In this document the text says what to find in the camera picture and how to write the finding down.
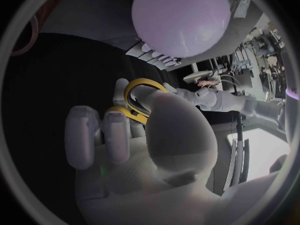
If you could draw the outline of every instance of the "purple ball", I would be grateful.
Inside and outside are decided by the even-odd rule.
[[[187,58],[205,52],[223,36],[230,21],[228,0],[134,0],[138,36],[164,55]]]

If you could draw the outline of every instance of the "pink object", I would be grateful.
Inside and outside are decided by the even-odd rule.
[[[228,0],[134,0],[132,20],[139,37],[164,55],[187,58],[205,52],[223,36]]]

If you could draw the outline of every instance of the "yellow scissor handle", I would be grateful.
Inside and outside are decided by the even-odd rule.
[[[116,112],[122,112],[127,118],[132,119],[138,123],[141,124],[146,124],[147,123],[147,117],[141,115],[141,114],[137,114],[134,115],[131,113],[131,111],[123,106],[113,106],[111,108],[109,108],[106,112],[111,112],[111,111],[116,111]]]
[[[160,89],[160,90],[164,91],[165,93],[167,93],[168,91],[163,85],[161,85],[158,82],[153,81],[151,79],[147,79],[147,78],[135,79],[127,85],[127,87],[125,88],[125,91],[124,91],[124,99],[125,99],[125,102],[127,103],[128,107],[135,110],[139,114],[144,115],[145,117],[149,117],[150,112],[146,108],[144,108],[141,104],[139,104],[137,101],[133,100],[131,97],[132,90],[139,85],[144,85],[144,86],[148,86],[151,88]]]

